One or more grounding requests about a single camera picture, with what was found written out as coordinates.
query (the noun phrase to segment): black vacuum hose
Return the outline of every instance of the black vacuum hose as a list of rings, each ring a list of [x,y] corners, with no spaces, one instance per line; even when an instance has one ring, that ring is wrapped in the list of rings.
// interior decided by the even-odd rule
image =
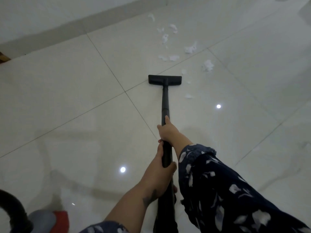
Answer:
[[[33,230],[33,224],[28,219],[23,205],[15,196],[0,190],[0,207],[10,217],[11,233],[30,233]]]

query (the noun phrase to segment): hand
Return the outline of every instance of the hand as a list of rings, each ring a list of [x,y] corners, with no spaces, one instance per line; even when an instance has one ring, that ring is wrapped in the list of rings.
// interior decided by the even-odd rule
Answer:
[[[146,191],[146,197],[143,198],[146,207],[164,194],[174,172],[177,170],[175,162],[172,162],[167,168],[163,168],[162,156],[163,142],[158,145],[158,151],[154,159],[139,182],[139,185]]]
[[[176,136],[179,131],[178,129],[171,123],[168,116],[165,116],[165,125],[157,125],[159,130],[159,134],[162,140],[169,142],[172,145],[172,139]]]

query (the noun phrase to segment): person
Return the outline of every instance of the person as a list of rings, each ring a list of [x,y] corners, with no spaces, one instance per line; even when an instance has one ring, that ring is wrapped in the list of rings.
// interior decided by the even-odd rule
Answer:
[[[120,199],[103,222],[81,233],[141,231],[147,207],[165,192],[177,169],[174,162],[162,167],[162,140],[175,149],[182,204],[191,223],[201,232],[311,233],[303,222],[279,210],[216,158],[214,149],[193,144],[168,117],[165,123],[157,126],[161,137],[158,150],[140,182]]]

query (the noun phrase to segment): wrist tattoo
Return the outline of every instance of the wrist tattoo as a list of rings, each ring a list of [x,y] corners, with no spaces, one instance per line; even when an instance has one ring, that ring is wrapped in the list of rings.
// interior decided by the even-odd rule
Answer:
[[[156,199],[157,199],[157,197],[156,197],[156,189],[154,189],[152,194],[151,194],[151,196],[146,196],[146,197],[142,198],[142,201],[143,201],[145,207],[147,208],[149,206],[149,204],[151,204]]]

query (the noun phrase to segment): person's left hand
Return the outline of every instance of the person's left hand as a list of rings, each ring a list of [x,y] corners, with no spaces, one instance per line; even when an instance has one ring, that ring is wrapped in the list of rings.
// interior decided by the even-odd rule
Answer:
[[[169,182],[171,181],[174,172],[177,170],[177,165],[172,162],[167,168],[162,166],[163,156],[163,141],[158,146],[158,151],[145,171],[140,184],[149,192],[150,201],[156,200],[158,197],[164,194]]]

